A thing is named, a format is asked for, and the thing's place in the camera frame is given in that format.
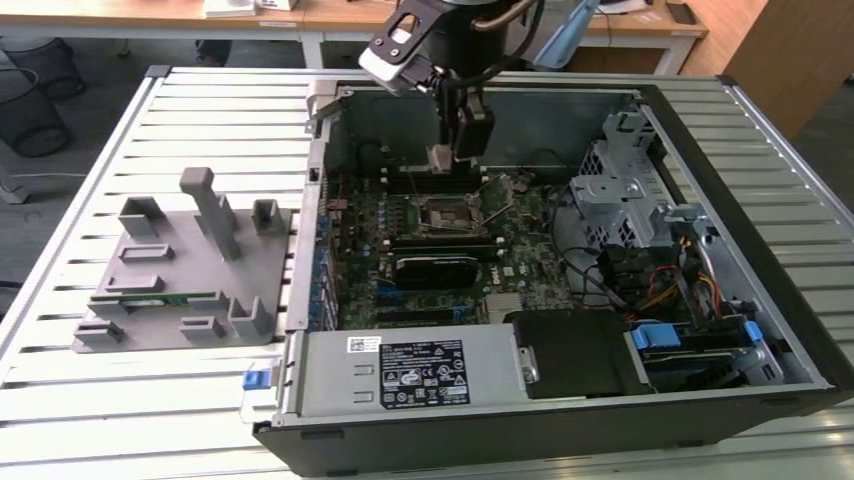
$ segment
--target blue latch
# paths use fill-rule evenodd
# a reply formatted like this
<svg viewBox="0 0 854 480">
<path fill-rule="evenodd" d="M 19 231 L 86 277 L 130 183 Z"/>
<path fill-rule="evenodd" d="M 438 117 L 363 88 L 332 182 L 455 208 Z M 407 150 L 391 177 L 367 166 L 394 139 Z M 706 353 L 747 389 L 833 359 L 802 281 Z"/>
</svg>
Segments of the blue latch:
<svg viewBox="0 0 854 480">
<path fill-rule="evenodd" d="M 667 348 L 682 345 L 677 327 L 669 323 L 646 323 L 631 331 L 638 350 Z"/>
<path fill-rule="evenodd" d="M 267 390 L 272 386 L 270 370 L 248 370 L 243 372 L 243 390 Z"/>
<path fill-rule="evenodd" d="M 762 341 L 762 330 L 759 329 L 759 324 L 757 322 L 754 322 L 753 320 L 747 320 L 745 322 L 745 331 L 747 332 L 747 336 L 750 337 L 750 341 L 753 343 Z"/>
</svg>

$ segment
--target blue handle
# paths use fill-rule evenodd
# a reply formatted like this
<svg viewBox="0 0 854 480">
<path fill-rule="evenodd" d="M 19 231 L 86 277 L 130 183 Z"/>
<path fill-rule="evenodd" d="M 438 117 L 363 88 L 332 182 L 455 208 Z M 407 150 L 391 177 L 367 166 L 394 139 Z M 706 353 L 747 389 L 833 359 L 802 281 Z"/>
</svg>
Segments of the blue handle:
<svg viewBox="0 0 854 480">
<path fill-rule="evenodd" d="M 570 58 L 582 43 L 582 37 L 587 31 L 587 25 L 599 8 L 599 0 L 583 0 L 551 35 L 546 46 L 541 50 L 534 65 L 546 68 L 561 69 L 570 63 Z"/>
</svg>

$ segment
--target motherboard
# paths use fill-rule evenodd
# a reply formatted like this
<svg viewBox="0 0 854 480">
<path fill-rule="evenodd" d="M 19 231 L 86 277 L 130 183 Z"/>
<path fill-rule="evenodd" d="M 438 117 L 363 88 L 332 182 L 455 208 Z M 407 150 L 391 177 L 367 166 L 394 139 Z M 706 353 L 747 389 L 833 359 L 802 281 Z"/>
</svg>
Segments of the motherboard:
<svg viewBox="0 0 854 480">
<path fill-rule="evenodd" d="M 511 311 L 570 308 L 549 234 L 558 186 L 526 171 L 459 188 L 429 175 L 330 175 L 336 328 L 501 323 Z"/>
</svg>

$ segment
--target green circuit board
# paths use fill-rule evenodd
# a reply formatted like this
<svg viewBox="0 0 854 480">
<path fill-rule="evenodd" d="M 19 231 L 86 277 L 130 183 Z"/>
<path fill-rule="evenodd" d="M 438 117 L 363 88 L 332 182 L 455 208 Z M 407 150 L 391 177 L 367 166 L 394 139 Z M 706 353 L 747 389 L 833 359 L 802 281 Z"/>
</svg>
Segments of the green circuit board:
<svg viewBox="0 0 854 480">
<path fill-rule="evenodd" d="M 340 176 L 330 184 L 335 199 L 331 208 L 336 209 L 332 218 L 339 330 L 423 326 L 411 321 L 381 325 L 378 317 L 389 312 L 453 310 L 454 324 L 489 323 L 485 298 L 495 293 L 518 294 L 523 309 L 573 306 L 570 285 L 546 229 L 554 185 L 523 185 L 519 182 L 531 182 L 530 177 L 498 175 L 501 178 L 493 176 L 475 201 L 471 195 L 391 195 L 378 178 Z M 471 224 L 465 210 L 477 217 Z M 433 223 L 426 227 L 430 215 Z M 398 290 L 383 241 L 390 237 L 453 235 L 463 230 L 503 238 L 502 255 L 497 261 L 479 263 L 474 285 L 455 290 Z"/>
</svg>

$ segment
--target barcode sticker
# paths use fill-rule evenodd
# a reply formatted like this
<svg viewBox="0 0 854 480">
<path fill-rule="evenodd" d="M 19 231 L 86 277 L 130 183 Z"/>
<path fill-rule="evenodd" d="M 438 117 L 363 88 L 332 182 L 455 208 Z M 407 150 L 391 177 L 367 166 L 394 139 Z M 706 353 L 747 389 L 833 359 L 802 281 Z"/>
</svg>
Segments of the barcode sticker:
<svg viewBox="0 0 854 480">
<path fill-rule="evenodd" d="M 347 353 L 379 352 L 383 337 L 347 337 Z"/>
<path fill-rule="evenodd" d="M 262 27 L 296 28 L 295 22 L 258 22 Z"/>
</svg>

